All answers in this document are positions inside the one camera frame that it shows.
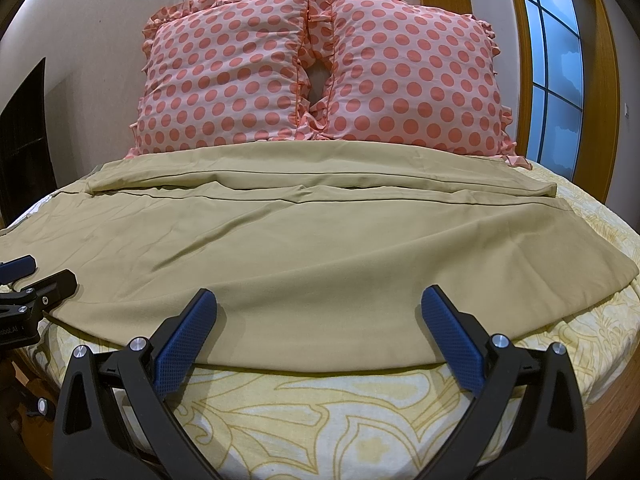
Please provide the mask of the wooden bed frame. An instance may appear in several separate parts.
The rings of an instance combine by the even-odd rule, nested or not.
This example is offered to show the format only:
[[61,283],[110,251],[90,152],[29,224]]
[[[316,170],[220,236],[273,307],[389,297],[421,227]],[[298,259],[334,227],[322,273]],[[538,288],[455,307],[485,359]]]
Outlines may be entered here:
[[613,452],[639,408],[639,353],[586,411],[587,478]]

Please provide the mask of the pink polka-dot pillow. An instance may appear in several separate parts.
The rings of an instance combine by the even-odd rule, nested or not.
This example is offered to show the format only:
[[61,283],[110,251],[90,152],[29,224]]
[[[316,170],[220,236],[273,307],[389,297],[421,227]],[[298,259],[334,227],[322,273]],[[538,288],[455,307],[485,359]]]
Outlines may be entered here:
[[142,29],[145,83],[130,157],[309,140],[314,0],[186,0]]
[[527,167],[506,129],[491,24],[404,0],[309,0],[312,53],[329,71],[316,140],[373,141]]

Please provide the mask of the right pink polka-dot pillow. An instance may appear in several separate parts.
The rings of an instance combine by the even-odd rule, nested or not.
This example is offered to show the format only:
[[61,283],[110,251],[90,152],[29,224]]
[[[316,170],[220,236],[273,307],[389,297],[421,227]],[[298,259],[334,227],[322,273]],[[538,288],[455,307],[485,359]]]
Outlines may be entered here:
[[404,0],[309,0],[312,53],[329,71],[316,140],[373,141],[527,167],[506,129],[491,24]]

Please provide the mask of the dark furniture at left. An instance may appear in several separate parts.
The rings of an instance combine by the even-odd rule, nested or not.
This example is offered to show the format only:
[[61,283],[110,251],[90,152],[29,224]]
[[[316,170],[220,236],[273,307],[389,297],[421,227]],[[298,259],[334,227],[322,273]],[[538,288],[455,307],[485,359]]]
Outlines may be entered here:
[[42,58],[1,112],[1,218],[6,226],[58,188],[47,137],[45,74]]

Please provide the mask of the window with wooden frame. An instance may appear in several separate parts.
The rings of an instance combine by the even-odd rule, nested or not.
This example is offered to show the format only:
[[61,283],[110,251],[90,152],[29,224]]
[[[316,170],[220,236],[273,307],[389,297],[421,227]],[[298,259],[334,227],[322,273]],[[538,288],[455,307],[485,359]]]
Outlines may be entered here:
[[620,74],[603,0],[513,0],[520,51],[518,152],[608,197]]

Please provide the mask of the khaki tan pants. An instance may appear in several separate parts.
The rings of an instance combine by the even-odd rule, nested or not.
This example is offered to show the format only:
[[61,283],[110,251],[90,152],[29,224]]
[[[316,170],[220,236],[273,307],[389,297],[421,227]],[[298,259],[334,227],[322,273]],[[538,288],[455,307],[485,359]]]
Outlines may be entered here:
[[200,361],[297,373],[440,360],[418,319],[438,285],[516,338],[600,304],[638,266],[505,162],[397,144],[280,141],[109,162],[1,234],[1,257],[67,269],[53,312],[114,344],[194,294],[221,308]]

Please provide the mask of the left pink polka-dot pillow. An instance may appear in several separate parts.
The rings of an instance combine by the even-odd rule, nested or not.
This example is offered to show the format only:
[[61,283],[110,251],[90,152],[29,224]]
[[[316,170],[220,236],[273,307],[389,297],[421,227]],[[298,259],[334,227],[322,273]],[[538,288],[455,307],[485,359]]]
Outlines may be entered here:
[[130,157],[309,140],[314,0],[186,0],[142,29],[145,83]]

